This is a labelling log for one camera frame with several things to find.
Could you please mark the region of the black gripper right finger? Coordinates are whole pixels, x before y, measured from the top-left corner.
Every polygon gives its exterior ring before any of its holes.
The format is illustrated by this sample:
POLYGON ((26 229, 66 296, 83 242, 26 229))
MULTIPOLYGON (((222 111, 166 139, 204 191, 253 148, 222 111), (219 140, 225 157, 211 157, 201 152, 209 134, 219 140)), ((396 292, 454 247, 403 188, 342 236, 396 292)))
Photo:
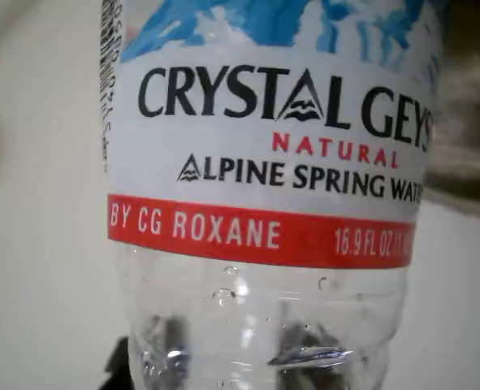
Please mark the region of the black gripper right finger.
POLYGON ((295 323, 282 331, 279 389, 344 389, 345 348, 323 326, 316 332, 295 323))

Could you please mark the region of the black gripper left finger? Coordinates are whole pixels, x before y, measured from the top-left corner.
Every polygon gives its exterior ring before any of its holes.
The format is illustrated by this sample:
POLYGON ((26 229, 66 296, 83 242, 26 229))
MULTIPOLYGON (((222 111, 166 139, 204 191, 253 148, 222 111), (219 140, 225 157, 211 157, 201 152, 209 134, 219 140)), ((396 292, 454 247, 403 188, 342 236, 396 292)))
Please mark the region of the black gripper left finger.
POLYGON ((103 390, 132 390, 132 377, 129 371, 128 337, 120 337, 105 366, 108 378, 103 390))

